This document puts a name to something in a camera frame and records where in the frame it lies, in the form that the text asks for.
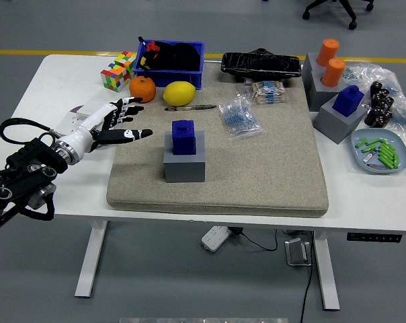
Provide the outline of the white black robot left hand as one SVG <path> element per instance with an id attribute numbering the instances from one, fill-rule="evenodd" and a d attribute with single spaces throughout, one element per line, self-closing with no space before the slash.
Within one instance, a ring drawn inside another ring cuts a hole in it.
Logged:
<path id="1" fill-rule="evenodd" d="M 140 97 L 121 98 L 104 104 L 90 114 L 70 135 L 56 140 L 53 149 L 69 164 L 74 165 L 100 145 L 131 143 L 149 137 L 151 129 L 115 129 L 117 124 L 130 122 L 143 111 Z"/>

